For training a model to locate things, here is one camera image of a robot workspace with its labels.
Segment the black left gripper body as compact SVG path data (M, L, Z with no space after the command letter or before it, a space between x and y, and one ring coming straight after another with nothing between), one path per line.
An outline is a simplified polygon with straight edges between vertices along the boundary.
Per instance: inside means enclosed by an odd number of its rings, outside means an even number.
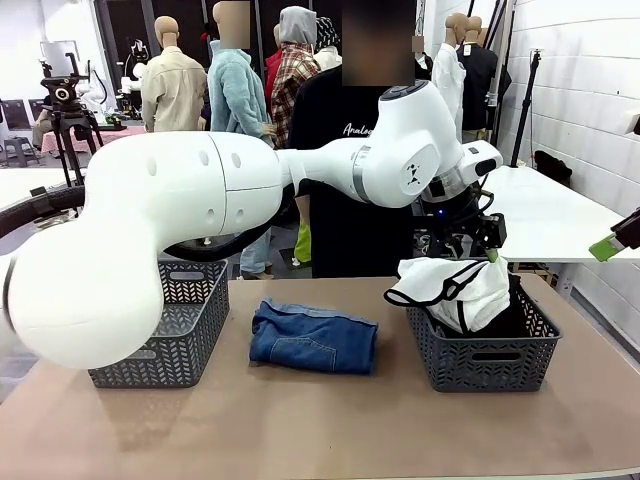
M445 259L486 258L483 217L493 194L468 187L455 198L429 203L420 197L414 207L414 253Z

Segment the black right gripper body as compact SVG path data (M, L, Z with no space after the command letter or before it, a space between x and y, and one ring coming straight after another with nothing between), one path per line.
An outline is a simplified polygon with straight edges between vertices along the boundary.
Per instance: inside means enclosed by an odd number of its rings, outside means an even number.
M611 227L619 249L637 249L640 245L640 208Z

